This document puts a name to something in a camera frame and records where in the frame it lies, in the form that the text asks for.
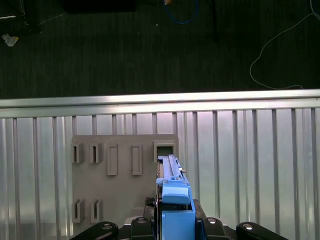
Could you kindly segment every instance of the gray panel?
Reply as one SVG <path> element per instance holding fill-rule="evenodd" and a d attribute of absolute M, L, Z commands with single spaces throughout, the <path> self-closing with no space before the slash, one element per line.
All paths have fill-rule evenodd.
<path fill-rule="evenodd" d="M 72 224 L 72 215 L 71 215 L 71 206 L 73 202 L 73 195 L 72 195 L 72 162 L 70 161 L 72 150 L 71 150 L 71 143 L 73 137 L 73 118 L 71 116 L 65 117 L 65 152 L 66 152 L 66 199 L 68 200 L 68 236 L 72 236 L 74 234 L 74 225 Z"/>
<path fill-rule="evenodd" d="M 187 169 L 187 133 L 186 133 L 186 113 L 177 112 L 177 136 L 179 138 L 179 162 L 183 169 Z"/>
<path fill-rule="evenodd" d="M 319 188 L 320 184 L 320 109 L 315 109 L 315 149 L 314 153 L 316 153 L 316 180 L 317 180 L 317 188 Z M 318 217 L 320 218 L 320 207 L 319 207 L 319 201 L 320 201 L 320 190 L 317 189 L 317 201 L 316 205 L 318 207 L 318 212 L 315 214 L 318 214 Z M 318 232 L 318 236 L 320 236 L 320 227 L 316 226 L 316 231 Z"/>
<path fill-rule="evenodd" d="M 215 147 L 225 148 L 220 142 L 221 138 L 218 138 L 218 132 L 219 136 L 229 139 L 233 145 L 235 161 L 232 167 L 235 170 L 238 167 L 238 173 L 232 175 L 231 181 L 235 190 L 232 193 L 235 197 L 235 213 L 231 216 L 231 221 L 239 217 L 240 221 L 250 220 L 267 228 L 271 226 L 271 229 L 279 231 L 289 239 L 294 236 L 301 240 L 307 237 L 317 239 L 320 235 L 318 204 L 320 198 L 318 161 L 320 102 L 317 100 L 319 96 L 319 90 L 303 90 L 231 92 L 227 95 L 226 93 L 147 95 L 142 98 L 141 96 L 108 96 L 1 100 L 0 105 L 6 108 L 1 109 L 0 115 L 8 119 L 1 121 L 1 131 L 5 134 L 0 136 L 2 141 L 0 141 L 0 164 L 4 166 L 0 170 L 2 173 L 0 189 L 7 191 L 8 194 L 7 203 L 3 196 L 0 197 L 0 205 L 7 204 L 8 211 L 4 215 L 3 208 L 0 208 L 0 223 L 5 222 L 4 225 L 0 225 L 0 237 L 2 239 L 8 236 L 11 240 L 16 239 L 16 235 L 20 235 L 20 239 L 23 239 L 22 234 L 26 232 L 26 236 L 29 237 L 31 234 L 31 238 L 34 239 L 36 229 L 40 228 L 42 235 L 39 235 L 39 231 L 37 237 L 55 238 L 55 227 L 52 228 L 53 232 L 49 232 L 50 228 L 43 225 L 47 217 L 43 220 L 42 216 L 47 216 L 48 212 L 40 207 L 44 204 L 41 194 L 38 202 L 36 201 L 35 181 L 42 178 L 42 173 L 40 170 L 37 175 L 34 168 L 37 167 L 35 163 L 42 168 L 43 158 L 39 154 L 35 155 L 35 150 L 36 153 L 40 153 L 44 152 L 42 148 L 47 149 L 49 151 L 47 159 L 51 161 L 53 152 L 55 167 L 51 168 L 51 172 L 46 169 L 50 177 L 38 185 L 38 191 L 42 193 L 42 186 L 54 184 L 52 189 L 47 189 L 49 192 L 55 192 L 56 195 L 54 201 L 56 201 L 57 220 L 53 225 L 56 224 L 61 239 L 64 237 L 68 239 L 73 235 L 70 145 L 73 133 L 75 135 L 167 132 L 177 134 L 180 163 L 187 170 L 193 197 L 199 198 L 199 190 L 203 186 L 212 185 L 203 179 L 199 182 L 199 177 L 201 178 L 199 172 L 201 173 L 203 169 L 199 168 L 202 159 L 199 162 L 198 156 L 207 153 L 203 152 L 203 146 L 199 144 L 202 140 L 200 138 L 198 140 L 198 133 L 202 131 L 201 126 L 208 125 L 209 129 L 211 127 L 213 129 L 214 156 L 223 154 L 219 153 L 221 151 L 218 148 L 216 151 Z M 237 111 L 236 118 L 229 114 L 228 118 L 232 119 L 226 120 L 226 124 L 233 122 L 232 129 L 219 129 L 218 115 L 215 112 L 218 110 Z M 198 115 L 203 114 L 201 111 L 214 112 L 212 117 L 198 120 Z M 34 128 L 31 118 L 17 120 L 12 118 L 41 116 L 49 117 L 43 129 L 51 129 L 46 129 L 42 137 L 45 138 L 45 134 L 48 133 L 53 141 L 48 140 L 47 144 L 40 142 L 34 145 L 34 139 L 39 142 L 41 137 L 38 130 L 41 127 L 40 121 L 37 120 Z M 216 162 L 214 164 L 215 169 L 218 169 Z M 221 174 L 230 174 L 230 170 L 223 172 L 219 169 L 219 175 L 214 174 L 215 182 L 217 182 L 216 177 L 220 177 Z M 219 182 L 219 187 L 226 188 L 230 184 L 230 182 Z M 212 203 L 208 211 L 215 211 L 218 217 L 220 215 L 219 200 L 229 201 L 229 199 L 221 197 L 219 191 L 216 191 L 214 197 L 215 204 Z M 50 216 L 53 219 L 52 207 L 51 203 Z"/>
<path fill-rule="evenodd" d="M 295 239 L 295 189 L 291 109 L 276 111 L 280 234 Z"/>
<path fill-rule="evenodd" d="M 143 214 L 146 197 L 156 194 L 154 141 L 179 144 L 177 136 L 173 134 L 73 137 L 72 144 L 84 145 L 84 161 L 72 164 L 74 202 L 71 213 L 76 234 L 95 222 L 92 221 L 91 209 L 92 203 L 97 200 L 102 203 L 101 221 L 111 221 L 122 226 L 127 218 Z M 107 160 L 98 164 L 90 163 L 89 146 L 92 144 L 106 146 Z M 133 146 L 138 147 L 138 154 L 143 159 L 137 159 L 135 172 L 139 174 L 142 171 L 139 175 L 133 175 Z"/>
<path fill-rule="evenodd" d="M 0 239 L 9 239 L 6 120 L 0 119 Z"/>
<path fill-rule="evenodd" d="M 7 202 L 8 202 L 8 237 L 10 240 L 17 239 L 18 224 L 20 223 L 19 204 L 19 193 L 17 193 L 18 186 L 18 174 L 15 171 L 15 164 L 17 164 L 17 159 L 15 159 L 14 153 L 14 125 L 13 119 L 5 119 L 5 150 L 6 150 L 6 169 L 7 169 Z"/>
<path fill-rule="evenodd" d="M 132 114 L 125 114 L 124 115 L 124 134 L 133 134 L 133 121 L 132 121 Z"/>
<path fill-rule="evenodd" d="M 198 112 L 197 114 L 198 134 L 198 168 L 199 168 L 199 200 L 207 216 L 217 215 L 215 178 L 215 153 L 214 153 L 214 127 L 213 113 Z"/>
<path fill-rule="evenodd" d="M 199 162 L 198 162 L 198 126 L 197 115 L 187 112 L 185 116 L 186 131 L 186 176 L 192 186 L 192 196 L 199 199 Z"/>
<path fill-rule="evenodd" d="M 173 115 L 171 112 L 166 113 L 157 113 L 156 114 L 157 122 L 157 133 L 158 134 L 173 134 Z"/>
<path fill-rule="evenodd" d="M 112 135 L 112 115 L 96 116 L 96 132 L 98 135 Z"/>
<path fill-rule="evenodd" d="M 33 119 L 17 119 L 20 230 L 24 238 L 36 239 L 36 189 Z"/>
<path fill-rule="evenodd" d="M 247 161 L 247 220 L 257 223 L 259 222 L 259 211 L 258 208 L 258 202 L 259 202 L 259 182 L 257 181 L 258 178 L 258 164 L 257 164 L 257 158 L 255 156 L 255 146 L 257 146 L 257 143 L 254 139 L 254 127 L 256 119 L 254 119 L 253 111 L 246 110 L 244 111 L 244 152 L 245 152 L 245 158 Z"/>
<path fill-rule="evenodd" d="M 316 239 L 311 109 L 296 110 L 300 238 Z"/>
<path fill-rule="evenodd" d="M 247 129 L 246 129 L 246 111 L 238 111 L 236 113 L 236 136 L 237 140 L 237 159 L 238 159 L 238 187 L 239 202 L 238 213 L 239 222 L 247 221 L 249 218 L 249 202 L 248 202 L 248 152 L 247 152 Z"/>
<path fill-rule="evenodd" d="M 40 238 L 50 239 L 57 235 L 53 118 L 36 122 Z"/>
<path fill-rule="evenodd" d="M 55 127 L 55 141 L 56 141 L 56 166 L 57 166 L 57 193 L 58 194 L 58 216 L 59 226 L 57 226 L 60 236 L 70 236 L 70 207 L 69 207 L 69 193 L 71 191 L 71 157 L 68 155 L 68 146 L 66 144 L 67 135 L 72 137 L 72 125 L 67 124 L 67 119 L 71 117 L 57 117 Z"/>
<path fill-rule="evenodd" d="M 220 218 L 231 228 L 237 225 L 234 123 L 232 111 L 217 112 Z"/>
<path fill-rule="evenodd" d="M 152 134 L 153 120 L 151 113 L 136 115 L 136 129 L 138 134 Z"/>
<path fill-rule="evenodd" d="M 117 114 L 116 116 L 116 133 L 117 135 L 125 134 L 125 115 L 124 114 Z"/>
<path fill-rule="evenodd" d="M 259 224 L 276 231 L 274 139 L 271 110 L 257 111 Z"/>
<path fill-rule="evenodd" d="M 92 135 L 92 116 L 77 116 L 75 128 L 77 135 Z"/>

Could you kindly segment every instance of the corrugated metal wall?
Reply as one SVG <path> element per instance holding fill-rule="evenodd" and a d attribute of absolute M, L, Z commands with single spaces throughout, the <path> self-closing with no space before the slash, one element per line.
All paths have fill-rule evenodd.
<path fill-rule="evenodd" d="M 207 216 L 318 240 L 320 109 L 0 119 L 0 239 L 68 239 L 73 135 L 177 134 Z"/>

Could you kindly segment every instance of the blue cable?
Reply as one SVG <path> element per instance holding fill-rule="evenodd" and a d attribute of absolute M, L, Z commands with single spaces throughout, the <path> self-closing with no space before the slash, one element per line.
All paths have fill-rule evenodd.
<path fill-rule="evenodd" d="M 194 15 L 187 21 L 177 21 L 174 16 L 172 16 L 172 14 L 170 13 L 167 5 L 166 5 L 166 2 L 163 0 L 163 3 L 164 3 L 164 8 L 165 8 L 165 11 L 166 13 L 168 14 L 168 16 L 171 18 L 172 21 L 174 21 L 176 24 L 187 24 L 187 23 L 190 23 L 193 19 L 196 18 L 196 16 L 198 15 L 198 12 L 199 12 L 199 0 L 194 0 L 195 2 L 195 13 Z"/>

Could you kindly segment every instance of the metal bar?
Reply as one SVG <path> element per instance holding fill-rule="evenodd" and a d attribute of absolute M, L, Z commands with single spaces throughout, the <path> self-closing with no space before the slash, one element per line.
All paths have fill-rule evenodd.
<path fill-rule="evenodd" d="M 319 97 L 320 97 L 319 89 L 170 93 L 170 94 L 142 94 L 142 95 L 118 95 L 118 96 L 3 99 L 3 100 L 0 100 L 0 108 L 62 107 L 62 106 L 172 103 L 172 102 L 180 103 L 180 102 L 207 102 L 207 101 L 314 99 Z"/>
<path fill-rule="evenodd" d="M 294 109 L 319 108 L 317 98 L 307 99 L 269 99 L 269 100 L 234 100 L 234 101 L 203 101 L 203 102 L 172 102 L 172 103 L 141 103 L 112 105 L 75 105 L 57 107 L 23 107 L 0 108 L 0 118 L 60 117 L 104 114 L 144 114 L 167 112 L 195 112 L 219 110 L 252 110 L 252 109 Z"/>
<path fill-rule="evenodd" d="M 14 19 L 16 18 L 15 15 L 11 15 L 11 16 L 0 16 L 0 20 L 3 20 L 3 19 Z"/>

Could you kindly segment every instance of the white cable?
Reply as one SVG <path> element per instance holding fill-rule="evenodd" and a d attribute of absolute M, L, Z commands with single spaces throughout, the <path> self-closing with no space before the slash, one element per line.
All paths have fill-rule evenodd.
<path fill-rule="evenodd" d="M 320 15 L 315 12 L 314 7 L 312 6 L 312 0 L 310 0 L 310 8 L 314 16 L 320 20 Z"/>
<path fill-rule="evenodd" d="M 256 82 L 257 84 L 259 84 L 259 85 L 261 85 L 261 86 L 263 86 L 263 87 L 265 87 L 265 88 L 273 89 L 273 90 L 285 90 L 285 89 L 290 89 L 290 88 L 294 88 L 294 87 L 298 87 L 298 88 L 304 89 L 301 85 L 297 85 L 297 84 L 291 85 L 291 86 L 287 86 L 287 87 L 284 87 L 284 88 L 276 88 L 276 87 L 271 87 L 271 86 L 265 85 L 265 84 L 257 81 L 257 80 L 254 78 L 254 76 L 252 75 L 252 67 L 253 67 L 253 66 L 255 65 L 255 63 L 261 58 L 261 55 L 262 55 L 263 51 L 265 50 L 266 46 L 267 46 L 269 43 L 271 43 L 273 40 L 275 40 L 277 37 L 281 36 L 282 34 L 288 32 L 288 31 L 290 31 L 291 29 L 294 29 L 296 26 L 298 26 L 300 23 L 302 23 L 306 18 L 308 18 L 308 17 L 310 17 L 310 16 L 312 16 L 312 15 L 314 15 L 317 19 L 320 20 L 320 15 L 317 14 L 317 13 L 314 11 L 314 8 L 313 8 L 313 6 L 312 6 L 312 0 L 310 0 L 310 8 L 311 8 L 312 13 L 310 13 L 310 14 L 308 14 L 307 16 L 305 16 L 304 18 L 302 18 L 302 19 L 301 19 L 300 21 L 298 21 L 295 25 L 289 27 L 288 29 L 280 32 L 278 35 L 276 35 L 276 36 L 274 36 L 273 38 L 271 38 L 271 39 L 262 47 L 259 56 L 257 57 L 256 60 L 253 61 L 253 63 L 252 63 L 251 66 L 250 66 L 250 69 L 249 69 L 250 77 L 252 78 L 252 80 L 253 80 L 254 82 Z"/>

